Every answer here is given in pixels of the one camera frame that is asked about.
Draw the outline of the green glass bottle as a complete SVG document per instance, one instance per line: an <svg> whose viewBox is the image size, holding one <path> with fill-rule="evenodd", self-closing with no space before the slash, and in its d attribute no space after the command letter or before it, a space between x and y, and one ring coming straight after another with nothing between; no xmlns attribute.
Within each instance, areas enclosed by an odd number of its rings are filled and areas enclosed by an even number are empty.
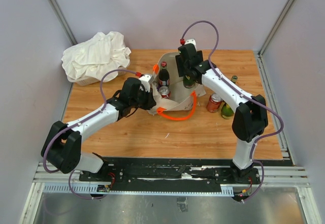
<svg viewBox="0 0 325 224"><path fill-rule="evenodd" d="M195 86L195 81L194 80L192 80L189 76L183 76L183 86L185 87L185 88L188 88L188 89L190 89L190 88L192 88L192 87L194 87Z"/></svg>
<svg viewBox="0 0 325 224"><path fill-rule="evenodd" d="M236 82L238 81L238 76L233 75L233 76L231 77L231 81L232 81L234 84L236 84Z"/></svg>
<svg viewBox="0 0 325 224"><path fill-rule="evenodd" d="M224 119L231 119L234 116L234 112L227 103L223 103L221 107L220 115Z"/></svg>

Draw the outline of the white canvas tote bag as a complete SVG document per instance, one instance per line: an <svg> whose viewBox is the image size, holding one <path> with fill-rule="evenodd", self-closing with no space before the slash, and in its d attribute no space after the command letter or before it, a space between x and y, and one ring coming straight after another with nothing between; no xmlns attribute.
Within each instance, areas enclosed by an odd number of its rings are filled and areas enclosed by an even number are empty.
<svg viewBox="0 0 325 224"><path fill-rule="evenodd" d="M202 97L206 94L203 85L195 84L192 88L186 88L183 86L183 78L178 76L177 64L175 56L178 52L169 52L164 54L157 65L160 69L160 64L165 61L167 63L167 71L170 74L170 97L168 99L163 98L159 92L158 88L158 73L153 72L153 82L151 83L153 90L153 98L156 101L156 105L148 110L151 115L157 114L157 109L162 107L166 111L185 111L191 110L193 107L193 97L192 92L196 93L197 97Z"/></svg>

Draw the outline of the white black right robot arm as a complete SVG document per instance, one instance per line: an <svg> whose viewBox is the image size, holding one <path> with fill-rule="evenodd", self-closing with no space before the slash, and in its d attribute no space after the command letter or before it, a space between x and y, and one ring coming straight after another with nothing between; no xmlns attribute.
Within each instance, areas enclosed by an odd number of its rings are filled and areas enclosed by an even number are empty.
<svg viewBox="0 0 325 224"><path fill-rule="evenodd" d="M236 153L230 165L230 177L242 183L252 170L256 140L268 126L266 100L253 96L230 81L215 64L203 59L193 43L181 41L175 56L179 76L187 76L198 84L213 90L235 113L232 130L237 137Z"/></svg>

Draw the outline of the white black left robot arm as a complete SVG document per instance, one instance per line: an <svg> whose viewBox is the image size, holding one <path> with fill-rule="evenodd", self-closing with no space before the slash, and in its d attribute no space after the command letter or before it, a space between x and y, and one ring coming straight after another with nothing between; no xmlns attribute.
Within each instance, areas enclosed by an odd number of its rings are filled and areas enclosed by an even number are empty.
<svg viewBox="0 0 325 224"><path fill-rule="evenodd" d="M98 109L69 123L55 122L41 151L45 171L52 172L47 167L50 163L64 174L74 170L87 171L97 181L105 180L109 169L104 166L103 158L82 152L82 143L103 127L130 117L137 109L152 109L156 105L151 87L153 80L151 75L127 78L122 89L105 99Z"/></svg>

